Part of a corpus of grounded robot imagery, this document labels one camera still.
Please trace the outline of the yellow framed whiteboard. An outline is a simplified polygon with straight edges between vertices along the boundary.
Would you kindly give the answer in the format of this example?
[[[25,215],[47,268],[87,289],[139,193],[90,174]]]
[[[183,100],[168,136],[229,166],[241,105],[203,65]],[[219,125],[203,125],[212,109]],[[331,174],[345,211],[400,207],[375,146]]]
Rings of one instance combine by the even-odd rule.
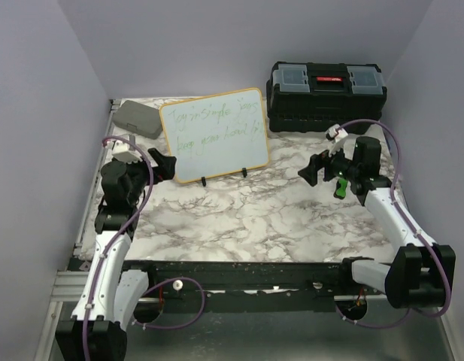
[[[270,162],[262,93],[236,90],[159,109],[175,180],[187,184],[261,168]]]

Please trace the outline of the green whiteboard eraser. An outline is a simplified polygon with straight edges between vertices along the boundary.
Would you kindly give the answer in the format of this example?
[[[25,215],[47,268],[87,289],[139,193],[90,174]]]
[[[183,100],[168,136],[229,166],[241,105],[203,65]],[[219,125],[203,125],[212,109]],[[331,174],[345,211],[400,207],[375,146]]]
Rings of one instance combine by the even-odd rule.
[[[347,195],[348,182],[344,178],[339,178],[335,184],[335,192],[333,196],[337,199],[345,199]]]

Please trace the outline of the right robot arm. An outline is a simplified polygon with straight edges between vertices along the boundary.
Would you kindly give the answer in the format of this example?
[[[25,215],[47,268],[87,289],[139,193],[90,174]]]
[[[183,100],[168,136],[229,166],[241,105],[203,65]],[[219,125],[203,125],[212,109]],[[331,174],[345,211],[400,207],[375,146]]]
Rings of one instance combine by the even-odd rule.
[[[396,252],[389,265],[361,257],[346,261],[345,271],[336,278],[338,288],[348,295],[363,286],[374,288],[394,308],[445,307],[450,301],[456,255],[452,247],[438,244],[419,227],[380,169],[381,143],[361,136],[351,159],[343,150],[325,150],[312,155],[298,172],[312,187],[318,183],[319,171],[324,172],[324,181],[346,180]]]

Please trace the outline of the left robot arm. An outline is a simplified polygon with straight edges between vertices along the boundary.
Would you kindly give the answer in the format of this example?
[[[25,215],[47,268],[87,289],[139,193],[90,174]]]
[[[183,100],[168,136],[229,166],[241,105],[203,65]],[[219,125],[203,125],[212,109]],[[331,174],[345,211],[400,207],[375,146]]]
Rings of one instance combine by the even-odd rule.
[[[123,270],[140,212],[153,186],[171,180],[176,158],[147,151],[155,165],[126,152],[101,168],[103,196],[94,226],[95,251],[70,320],[59,322],[56,341],[65,360],[122,360],[126,328],[140,297],[152,296],[157,278],[140,269]]]

